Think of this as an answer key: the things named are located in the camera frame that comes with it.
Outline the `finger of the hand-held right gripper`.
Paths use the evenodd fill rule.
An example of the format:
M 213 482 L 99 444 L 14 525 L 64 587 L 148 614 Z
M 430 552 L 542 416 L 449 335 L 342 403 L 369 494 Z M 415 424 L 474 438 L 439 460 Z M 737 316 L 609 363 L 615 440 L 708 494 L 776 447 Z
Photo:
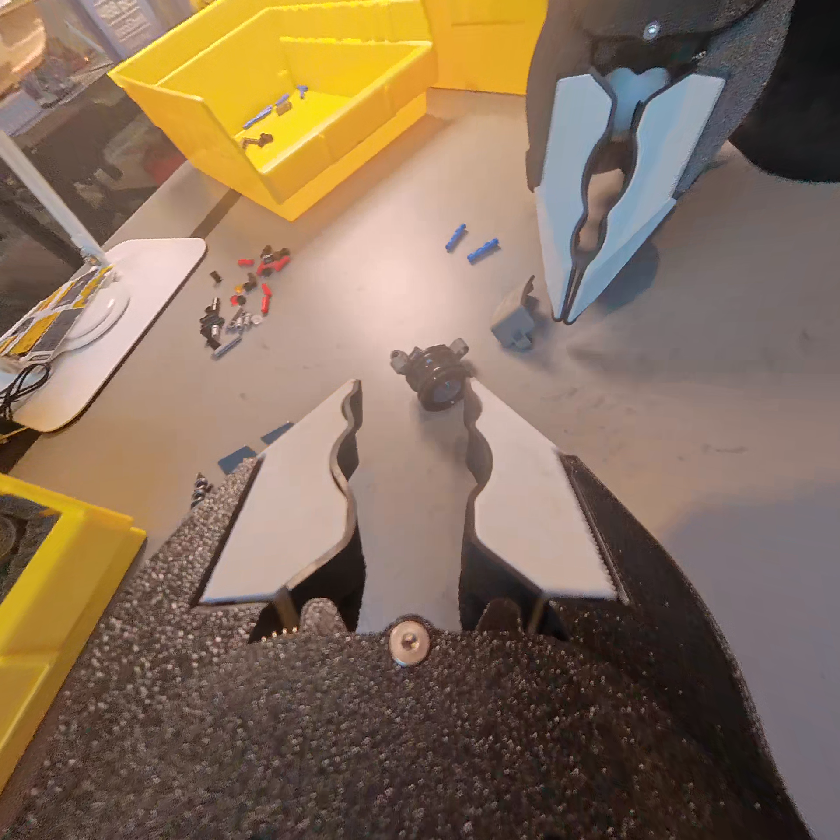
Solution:
M 610 138 L 614 110 L 615 97 L 598 75 L 556 83 L 542 179 L 534 189 L 543 278 L 555 321 L 562 320 L 572 289 L 592 163 Z
M 603 240 L 564 309 L 564 322 L 582 315 L 615 279 L 676 205 L 690 156 L 726 81 L 691 73 L 654 94 L 635 118 L 635 167 L 605 217 Z

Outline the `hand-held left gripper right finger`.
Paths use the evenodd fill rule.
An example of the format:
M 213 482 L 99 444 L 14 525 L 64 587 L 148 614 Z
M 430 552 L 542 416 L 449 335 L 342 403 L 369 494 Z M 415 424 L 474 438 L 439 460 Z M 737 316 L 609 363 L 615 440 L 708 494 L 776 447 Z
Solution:
M 478 380 L 465 396 L 475 480 L 467 534 L 537 595 L 617 601 L 615 582 L 559 447 Z

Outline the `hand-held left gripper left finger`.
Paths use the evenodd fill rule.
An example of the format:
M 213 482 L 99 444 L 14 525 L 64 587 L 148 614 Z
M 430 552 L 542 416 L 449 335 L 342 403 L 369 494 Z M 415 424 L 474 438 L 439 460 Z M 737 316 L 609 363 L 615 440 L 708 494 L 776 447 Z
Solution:
M 350 545 L 362 396 L 360 380 L 346 381 L 257 457 L 199 605 L 270 602 Z

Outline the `black toy wheel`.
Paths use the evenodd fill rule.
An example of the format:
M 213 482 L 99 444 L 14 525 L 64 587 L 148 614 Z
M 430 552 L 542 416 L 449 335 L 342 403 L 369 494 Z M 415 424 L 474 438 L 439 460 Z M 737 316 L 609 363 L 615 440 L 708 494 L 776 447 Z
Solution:
M 404 376 L 423 410 L 443 412 L 464 398 L 469 372 L 464 364 L 467 346 L 436 344 L 414 348 L 407 356 Z

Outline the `grey desk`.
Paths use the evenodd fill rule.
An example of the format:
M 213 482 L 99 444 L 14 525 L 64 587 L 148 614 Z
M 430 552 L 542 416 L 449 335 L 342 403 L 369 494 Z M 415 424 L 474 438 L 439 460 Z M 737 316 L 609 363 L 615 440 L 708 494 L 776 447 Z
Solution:
M 183 166 L 120 234 L 192 223 L 201 269 L 93 405 L 12 474 L 134 517 L 149 559 L 199 471 L 217 482 L 223 456 L 259 451 L 358 379 L 362 638 L 411 614 L 457 631 L 476 484 L 463 410 L 423 411 L 388 356 L 463 338 L 479 382 L 581 457 L 686 572 L 805 821 L 838 838 L 838 186 L 778 180 L 727 146 L 564 327 L 548 317 L 523 101 L 434 91 L 429 111 L 294 223 Z M 500 250 L 471 266 L 493 238 Z M 266 245 L 291 250 L 270 314 L 211 360 L 197 323 L 210 272 L 228 279 Z M 505 350 L 492 316 L 531 275 L 532 349 Z

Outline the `yellow storage bin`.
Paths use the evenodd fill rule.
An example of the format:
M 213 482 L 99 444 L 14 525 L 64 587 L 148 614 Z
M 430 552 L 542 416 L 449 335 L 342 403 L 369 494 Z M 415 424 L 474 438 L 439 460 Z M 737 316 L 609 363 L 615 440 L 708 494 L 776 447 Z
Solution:
M 1 787 L 146 540 L 131 516 L 8 475 L 60 518 L 1 605 Z
M 524 96 L 546 1 L 424 1 L 437 89 Z
M 110 72 L 195 168 L 292 221 L 420 120 L 437 58 L 422 2 L 211 3 Z M 243 126 L 310 88 L 243 150 Z

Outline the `grey angled brick piece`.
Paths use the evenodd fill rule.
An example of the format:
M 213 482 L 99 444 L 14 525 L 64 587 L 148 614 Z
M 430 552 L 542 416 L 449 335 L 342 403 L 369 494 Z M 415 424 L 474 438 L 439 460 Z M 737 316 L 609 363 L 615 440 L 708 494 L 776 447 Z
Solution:
M 511 287 L 494 311 L 490 330 L 505 350 L 525 353 L 532 349 L 539 314 L 534 281 L 535 276 L 531 275 Z

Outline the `pile of small brick pieces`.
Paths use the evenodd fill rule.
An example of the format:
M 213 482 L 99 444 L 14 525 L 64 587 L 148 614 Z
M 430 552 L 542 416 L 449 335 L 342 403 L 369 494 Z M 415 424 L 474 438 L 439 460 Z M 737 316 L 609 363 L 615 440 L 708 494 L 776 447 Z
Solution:
M 235 272 L 226 279 L 219 270 L 210 272 L 212 300 L 198 318 L 198 333 L 209 358 L 219 361 L 270 315 L 275 289 L 291 262 L 289 247 L 266 245 L 255 253 L 236 258 Z

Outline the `cluster of blue brick pins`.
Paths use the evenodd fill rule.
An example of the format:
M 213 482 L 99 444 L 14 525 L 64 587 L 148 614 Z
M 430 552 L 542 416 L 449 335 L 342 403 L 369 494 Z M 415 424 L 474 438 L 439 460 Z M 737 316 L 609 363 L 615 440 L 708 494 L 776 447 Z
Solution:
M 284 116 L 292 109 L 294 100 L 304 100 L 310 88 L 305 85 L 296 86 L 293 92 L 283 93 L 276 101 L 260 110 L 254 117 L 244 123 L 243 136 L 239 145 L 243 150 L 250 148 L 263 149 L 274 142 L 274 136 L 264 127 L 270 118 Z

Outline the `yellow printed leaflet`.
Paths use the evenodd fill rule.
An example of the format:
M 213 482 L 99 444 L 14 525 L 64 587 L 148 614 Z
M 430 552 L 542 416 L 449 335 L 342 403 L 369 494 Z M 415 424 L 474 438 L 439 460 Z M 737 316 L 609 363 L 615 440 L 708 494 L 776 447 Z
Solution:
M 114 276 L 114 265 L 90 268 L 30 309 L 2 335 L 2 370 L 17 372 L 53 361 Z

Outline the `white rounded base plate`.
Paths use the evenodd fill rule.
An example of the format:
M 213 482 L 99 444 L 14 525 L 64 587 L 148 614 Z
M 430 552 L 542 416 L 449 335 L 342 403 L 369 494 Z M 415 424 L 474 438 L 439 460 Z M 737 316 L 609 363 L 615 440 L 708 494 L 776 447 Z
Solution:
M 203 238 L 135 238 L 111 248 L 116 297 L 125 303 L 108 330 L 92 330 L 87 343 L 65 351 L 49 379 L 13 411 L 16 424 L 45 434 L 75 421 L 133 352 L 207 253 Z

